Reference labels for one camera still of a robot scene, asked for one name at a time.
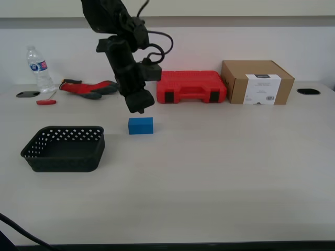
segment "bottle cap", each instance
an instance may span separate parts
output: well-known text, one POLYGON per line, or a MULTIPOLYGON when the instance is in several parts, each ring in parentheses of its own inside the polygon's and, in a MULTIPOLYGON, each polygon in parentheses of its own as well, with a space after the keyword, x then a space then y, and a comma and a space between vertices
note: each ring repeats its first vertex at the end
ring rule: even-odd
POLYGON ((33 45, 28 45, 27 46, 28 51, 31 51, 31 50, 34 50, 34 49, 35 49, 35 46, 33 46, 33 45))

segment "red glove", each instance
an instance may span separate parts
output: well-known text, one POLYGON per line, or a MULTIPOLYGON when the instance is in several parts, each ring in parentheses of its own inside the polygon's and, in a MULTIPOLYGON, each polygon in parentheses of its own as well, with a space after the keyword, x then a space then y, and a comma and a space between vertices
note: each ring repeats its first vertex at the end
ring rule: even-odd
POLYGON ((118 84, 112 81, 103 81, 95 85, 90 85, 83 84, 82 81, 64 79, 59 90, 74 93, 88 99, 100 99, 102 98, 102 95, 117 92, 118 84))

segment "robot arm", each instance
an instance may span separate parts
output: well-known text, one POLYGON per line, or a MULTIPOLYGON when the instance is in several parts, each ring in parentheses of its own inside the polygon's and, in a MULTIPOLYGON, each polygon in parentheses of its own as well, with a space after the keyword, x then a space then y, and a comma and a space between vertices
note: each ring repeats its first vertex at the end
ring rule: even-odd
POLYGON ((100 39, 97 52, 104 52, 114 71, 121 95, 131 113, 144 113, 144 109, 154 105, 154 99, 145 90, 145 81, 159 81, 162 69, 158 63, 165 56, 156 44, 150 44, 144 21, 131 17, 121 0, 81 0, 83 13, 90 27, 98 33, 115 34, 108 39, 100 39), (137 63, 132 53, 138 49, 155 47, 161 59, 152 62, 149 58, 137 63))

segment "plastic mesh basket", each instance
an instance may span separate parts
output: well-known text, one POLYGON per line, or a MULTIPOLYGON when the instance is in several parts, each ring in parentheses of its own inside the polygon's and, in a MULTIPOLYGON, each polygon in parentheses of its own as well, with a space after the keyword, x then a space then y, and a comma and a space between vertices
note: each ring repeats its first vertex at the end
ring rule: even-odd
POLYGON ((91 172, 105 149, 102 127, 45 127, 22 150, 36 172, 91 172))

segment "black cord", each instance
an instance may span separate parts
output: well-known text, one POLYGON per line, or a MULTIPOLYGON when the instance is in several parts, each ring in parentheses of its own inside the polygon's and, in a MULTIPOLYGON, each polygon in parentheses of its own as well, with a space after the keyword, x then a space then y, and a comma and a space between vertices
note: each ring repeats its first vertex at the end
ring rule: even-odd
POLYGON ((144 10, 144 8, 146 8, 146 6, 148 5, 149 2, 150 2, 150 0, 146 0, 146 2, 142 5, 140 10, 138 11, 137 17, 139 17, 141 15, 142 11, 144 10))
POLYGON ((158 61, 150 62, 149 65, 154 65, 154 64, 160 64, 160 63, 162 63, 163 60, 165 59, 165 53, 164 53, 163 49, 159 45, 157 45, 155 43, 150 43, 148 45, 148 47, 154 47, 154 48, 158 49, 160 51, 160 53, 161 53, 161 54, 157 53, 157 55, 161 56, 161 59, 159 59, 158 61))
POLYGON ((8 226, 12 227, 15 229, 17 232, 19 232, 21 235, 24 237, 27 237, 33 242, 36 242, 37 244, 41 245, 42 247, 45 247, 47 250, 50 251, 60 251, 59 249, 52 247, 48 243, 34 237, 33 235, 29 234, 26 230, 24 230, 22 227, 20 227, 18 224, 16 224, 14 221, 12 221, 10 218, 4 216, 3 214, 0 213, 0 221, 6 223, 8 226))
MULTIPOLYGON (((162 35, 162 36, 165 36, 167 38, 169 38, 171 40, 171 47, 168 51, 164 52, 165 55, 169 54, 172 49, 173 49, 173 46, 174 46, 174 42, 173 42, 173 38, 169 35, 169 34, 166 34, 166 33, 163 33, 163 32, 160 32, 160 31, 153 31, 153 30, 148 30, 148 33, 152 33, 152 34, 158 34, 158 35, 162 35)), ((156 52, 151 52, 147 58, 151 57, 151 55, 157 55, 157 56, 160 56, 159 53, 156 53, 156 52)))

